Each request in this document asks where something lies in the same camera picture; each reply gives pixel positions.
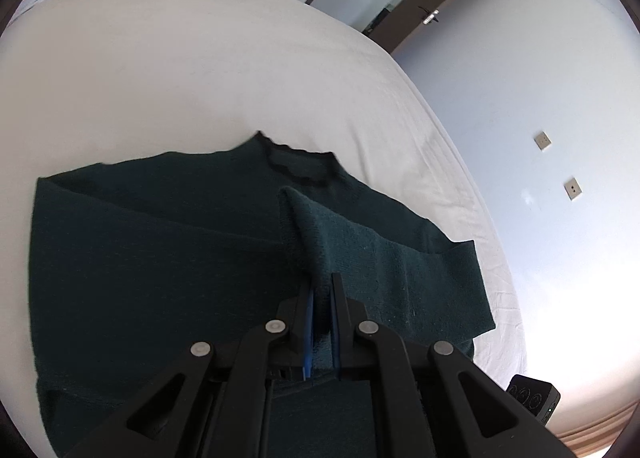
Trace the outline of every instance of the metal screw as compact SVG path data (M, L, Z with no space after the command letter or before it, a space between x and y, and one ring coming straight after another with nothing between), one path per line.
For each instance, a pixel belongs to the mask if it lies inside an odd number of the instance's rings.
M433 349L440 355L451 355L453 353L453 345L446 341L438 341L433 345Z
M269 333L282 333L286 327L287 325L280 319L272 319L264 325L264 329Z
M362 321L358 324L358 330L367 335L372 335L378 331L378 323L374 321Z
M209 343L199 342L195 343L191 347L191 354L195 355L196 357L204 357L205 355L209 355L210 351L211 346L209 345Z

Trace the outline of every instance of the green fabric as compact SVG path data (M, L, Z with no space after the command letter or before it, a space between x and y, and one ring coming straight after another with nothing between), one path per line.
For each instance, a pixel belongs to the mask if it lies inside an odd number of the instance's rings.
M406 338L447 338L471 355L471 339L494 327L473 243L451 242L331 153L256 134L227 152L166 153L40 179L31 333L54 449L64 454L194 340L235 340L272 318L297 294L299 272L319 283L314 365L325 367L330 271ZM353 451L367 448L365 422L344 454L330 443L357 409L369 409L362 385L351 391L331 381L276 398L271 451L296 440L307 449L318 438L324 446L285 456L372 456ZM330 414L318 411L328 405Z

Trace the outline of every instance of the white bed sheet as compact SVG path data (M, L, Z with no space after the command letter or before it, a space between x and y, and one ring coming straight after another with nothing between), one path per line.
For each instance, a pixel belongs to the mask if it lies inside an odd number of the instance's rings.
M48 0L0 39L0 398L39 457L27 262L34 184L96 162L230 149L255 130L333 151L372 188L474 239L497 329L476 363L522 373L522 321L488 212L388 54L295 0Z

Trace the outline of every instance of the power outlet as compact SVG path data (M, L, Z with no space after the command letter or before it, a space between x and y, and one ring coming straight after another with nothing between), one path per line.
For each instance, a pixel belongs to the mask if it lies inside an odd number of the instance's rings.
M540 133L533 137L533 140L536 141L536 144L540 148L540 151L544 151L546 148L551 146L551 140L549 140L549 137L546 136L546 133L544 131L540 131Z
M580 189L578 181L575 178L571 178L571 180L564 184L564 190L569 195L570 200L575 200L582 194L582 189Z

